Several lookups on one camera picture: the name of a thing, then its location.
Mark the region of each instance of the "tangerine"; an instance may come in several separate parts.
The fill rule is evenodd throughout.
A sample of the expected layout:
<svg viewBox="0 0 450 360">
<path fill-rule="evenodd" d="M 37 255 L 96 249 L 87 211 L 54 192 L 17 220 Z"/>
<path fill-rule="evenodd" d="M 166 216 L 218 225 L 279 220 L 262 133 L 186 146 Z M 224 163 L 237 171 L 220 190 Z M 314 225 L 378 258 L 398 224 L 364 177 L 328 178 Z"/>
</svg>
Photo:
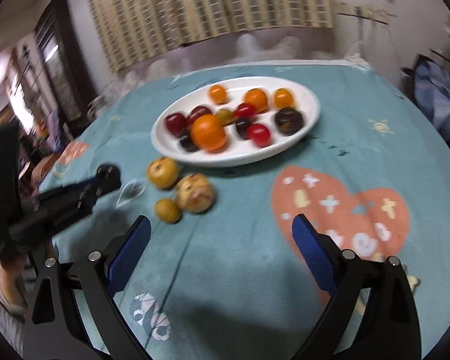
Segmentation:
<svg viewBox="0 0 450 360">
<path fill-rule="evenodd" d="M 275 106 L 278 109 L 290 107 L 293 108 L 293 95 L 288 89 L 280 88 L 275 91 Z"/>
<path fill-rule="evenodd" d="M 190 129 L 194 144 L 208 152 L 217 152 L 227 143 L 227 135 L 220 119 L 214 115 L 203 115 L 195 120 Z"/>
<path fill-rule="evenodd" d="M 210 86 L 208 96 L 215 104 L 225 104 L 227 102 L 227 91 L 222 85 Z"/>
<path fill-rule="evenodd" d="M 245 93 L 244 102 L 252 104 L 259 114 L 268 111 L 267 94 L 260 88 L 254 88 L 247 91 L 247 93 Z"/>
</svg>

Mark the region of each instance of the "person's arm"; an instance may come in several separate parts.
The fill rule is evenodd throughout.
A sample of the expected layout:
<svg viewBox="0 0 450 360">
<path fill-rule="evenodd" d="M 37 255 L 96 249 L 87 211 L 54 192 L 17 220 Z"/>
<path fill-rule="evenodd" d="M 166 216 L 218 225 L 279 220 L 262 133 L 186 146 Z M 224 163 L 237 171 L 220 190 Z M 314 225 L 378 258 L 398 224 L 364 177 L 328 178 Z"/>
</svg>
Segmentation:
<svg viewBox="0 0 450 360">
<path fill-rule="evenodd" d="M 26 303 L 17 287 L 17 279 L 22 275 L 26 264 L 26 255 L 0 262 L 0 302 L 13 314 L 24 315 Z"/>
<path fill-rule="evenodd" d="M 17 353 L 22 355 L 23 322 L 8 313 L 0 304 L 0 332 L 12 345 Z"/>
</svg>

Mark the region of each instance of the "metal screw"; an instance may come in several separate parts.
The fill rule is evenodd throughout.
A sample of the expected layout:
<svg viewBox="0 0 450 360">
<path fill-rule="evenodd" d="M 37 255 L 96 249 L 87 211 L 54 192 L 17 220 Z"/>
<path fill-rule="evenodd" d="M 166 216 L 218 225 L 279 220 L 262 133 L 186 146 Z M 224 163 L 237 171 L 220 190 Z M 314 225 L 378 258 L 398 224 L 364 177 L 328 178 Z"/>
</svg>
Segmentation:
<svg viewBox="0 0 450 360">
<path fill-rule="evenodd" d="M 342 256 L 343 258 L 345 258 L 346 260 L 353 260 L 355 258 L 355 253 L 353 252 L 353 250 L 350 249 L 345 249 L 342 252 Z"/>
<path fill-rule="evenodd" d="M 395 256 L 391 256 L 391 257 L 388 259 L 388 262 L 389 262 L 390 264 L 392 264 L 393 266 L 399 266 L 399 265 L 400 265 L 400 260 L 398 259 L 398 257 L 395 257 Z"/>
<path fill-rule="evenodd" d="M 56 259 L 54 259 L 53 257 L 50 257 L 49 259 L 45 260 L 45 266 L 47 268 L 53 267 L 55 265 L 55 263 L 56 263 Z"/>
<path fill-rule="evenodd" d="M 88 259 L 90 261 L 97 261 L 100 259 L 100 257 L 102 257 L 102 254 L 97 250 L 90 252 L 88 255 Z"/>
</svg>

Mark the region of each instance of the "blue gripper pad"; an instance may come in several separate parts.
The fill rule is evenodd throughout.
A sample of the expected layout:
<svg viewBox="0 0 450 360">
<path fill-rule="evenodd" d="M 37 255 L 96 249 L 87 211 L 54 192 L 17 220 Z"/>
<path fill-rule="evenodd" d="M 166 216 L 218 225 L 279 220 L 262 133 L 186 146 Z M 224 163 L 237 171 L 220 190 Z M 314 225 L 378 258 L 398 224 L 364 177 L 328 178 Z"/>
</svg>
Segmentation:
<svg viewBox="0 0 450 360">
<path fill-rule="evenodd" d="M 132 225 L 127 233 L 127 239 L 108 267 L 106 289 L 111 298 L 115 293 L 125 289 L 133 270 L 150 241 L 152 234 L 150 220 L 145 216 L 141 219 L 140 221 L 137 219 Z"/>
<path fill-rule="evenodd" d="M 315 237 L 315 229 L 297 215 L 292 222 L 292 236 L 319 288 L 333 296 L 337 290 L 335 269 Z"/>
</svg>

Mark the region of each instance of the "orange heart pattern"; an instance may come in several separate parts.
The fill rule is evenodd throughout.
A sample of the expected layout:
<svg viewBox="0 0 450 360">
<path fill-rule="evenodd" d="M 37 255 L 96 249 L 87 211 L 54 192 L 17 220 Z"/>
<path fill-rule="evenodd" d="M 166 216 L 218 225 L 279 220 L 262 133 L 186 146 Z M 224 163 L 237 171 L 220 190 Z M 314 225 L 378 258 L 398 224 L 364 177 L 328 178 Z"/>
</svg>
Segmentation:
<svg viewBox="0 0 450 360">
<path fill-rule="evenodd" d="M 277 176 L 271 206 L 283 235 L 299 255 L 291 230 L 298 214 L 340 249 L 352 249 L 368 260 L 397 254 L 408 233 L 407 206 L 397 192 L 375 188 L 352 196 L 336 178 L 298 166 L 287 166 Z"/>
<path fill-rule="evenodd" d="M 58 159 L 58 162 L 64 167 L 68 166 L 73 159 L 80 157 L 89 146 L 88 143 L 81 142 L 80 140 L 70 142 Z"/>
</svg>

